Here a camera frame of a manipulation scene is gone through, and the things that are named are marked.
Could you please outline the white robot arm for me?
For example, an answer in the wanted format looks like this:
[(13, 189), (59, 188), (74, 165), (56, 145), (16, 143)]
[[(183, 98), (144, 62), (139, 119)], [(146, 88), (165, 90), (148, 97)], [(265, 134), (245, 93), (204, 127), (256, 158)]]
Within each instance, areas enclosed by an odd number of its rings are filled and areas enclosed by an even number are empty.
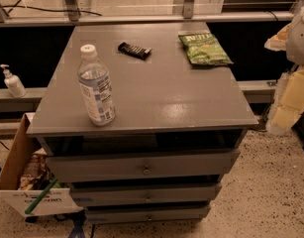
[(273, 51), (286, 51), (293, 67), (277, 81), (266, 121), (266, 131), (283, 135), (304, 113), (304, 4), (292, 22), (266, 41), (264, 46)]

